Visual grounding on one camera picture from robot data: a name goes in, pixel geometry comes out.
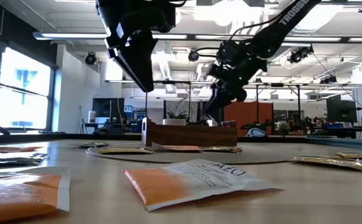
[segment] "ceiling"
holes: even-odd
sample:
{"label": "ceiling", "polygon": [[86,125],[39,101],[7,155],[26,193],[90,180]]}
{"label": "ceiling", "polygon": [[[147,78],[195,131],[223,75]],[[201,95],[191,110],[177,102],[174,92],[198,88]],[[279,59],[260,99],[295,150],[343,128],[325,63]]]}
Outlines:
{"label": "ceiling", "polygon": [[[266,11],[267,16],[276,15],[290,0],[279,0],[279,4]],[[100,18],[97,16],[94,4],[82,2],[56,2],[55,0],[0,0],[0,4],[16,16],[20,17],[36,29],[44,32],[105,32]],[[171,33],[179,34],[228,34],[231,25],[218,26],[214,21],[196,21],[193,12],[196,1],[188,1],[181,8],[181,22]],[[360,6],[345,6],[324,26],[310,35],[342,36],[362,35],[362,13]],[[98,57],[105,60],[105,46],[102,40],[74,40],[64,42],[68,50],[80,55],[95,51]],[[168,62],[171,71],[177,71],[172,79],[188,79],[190,72],[195,72],[200,63],[210,63],[212,58],[201,58],[198,62],[187,60],[190,49],[198,47],[217,47],[220,42],[205,41],[171,41],[171,51],[175,60]],[[339,82],[351,80],[351,68],[362,62],[362,44],[313,44],[314,56],[309,56],[300,64],[286,62],[290,51],[296,47],[281,47],[269,59],[268,73],[259,74],[263,82],[309,82],[312,77],[325,72],[325,69],[337,68]],[[160,72],[158,63],[153,62],[153,69]]]}

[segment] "gold foil packet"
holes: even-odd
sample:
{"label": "gold foil packet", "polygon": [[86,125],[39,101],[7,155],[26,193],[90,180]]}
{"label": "gold foil packet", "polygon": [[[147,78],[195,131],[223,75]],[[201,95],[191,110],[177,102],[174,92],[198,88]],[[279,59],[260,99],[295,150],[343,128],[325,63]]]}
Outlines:
{"label": "gold foil packet", "polygon": [[231,152],[231,153],[241,153],[242,148],[237,146],[211,146],[203,147],[202,151],[204,152]]}
{"label": "gold foil packet", "polygon": [[362,159],[362,153],[360,152],[337,152],[336,155],[345,159]]}
{"label": "gold foil packet", "polygon": [[316,156],[298,156],[294,157],[295,162],[311,162],[316,164],[327,164],[340,167],[349,167],[362,171],[362,164],[357,159],[345,159],[339,157],[316,157]]}
{"label": "gold foil packet", "polygon": [[99,154],[154,154],[153,151],[141,149],[141,148],[131,148],[131,147],[108,147],[99,151]]}

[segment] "white and orange pouch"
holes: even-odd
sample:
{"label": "white and orange pouch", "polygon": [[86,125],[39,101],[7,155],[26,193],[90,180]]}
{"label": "white and orange pouch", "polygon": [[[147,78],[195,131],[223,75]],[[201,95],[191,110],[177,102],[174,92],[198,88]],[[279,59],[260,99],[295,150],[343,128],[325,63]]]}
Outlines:
{"label": "white and orange pouch", "polygon": [[123,171],[148,211],[238,190],[275,189],[243,170],[202,159]]}

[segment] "window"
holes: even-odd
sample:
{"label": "window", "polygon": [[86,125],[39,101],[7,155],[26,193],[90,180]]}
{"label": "window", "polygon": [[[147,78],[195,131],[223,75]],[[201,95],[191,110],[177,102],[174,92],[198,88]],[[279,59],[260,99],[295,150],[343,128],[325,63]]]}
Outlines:
{"label": "window", "polygon": [[50,67],[13,49],[2,54],[0,126],[45,129]]}

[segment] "desk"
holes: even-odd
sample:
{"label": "desk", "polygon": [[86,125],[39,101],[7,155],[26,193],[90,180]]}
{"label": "desk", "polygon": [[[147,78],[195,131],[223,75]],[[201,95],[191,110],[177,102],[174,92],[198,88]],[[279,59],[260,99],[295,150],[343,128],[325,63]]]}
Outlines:
{"label": "desk", "polygon": [[[143,223],[143,224],[241,224],[241,223],[362,223],[362,172],[331,167],[278,163],[236,166],[285,189],[278,192],[242,192],[223,195],[171,208],[147,212],[139,195],[123,175],[121,167],[147,163],[116,161],[89,156],[68,144],[92,140],[34,142],[22,146],[44,146],[51,158],[43,166],[66,166],[71,170],[70,212],[55,212],[21,220],[30,224]],[[135,146],[132,141],[95,141]],[[282,150],[336,149],[313,144],[239,143],[248,147]]]}

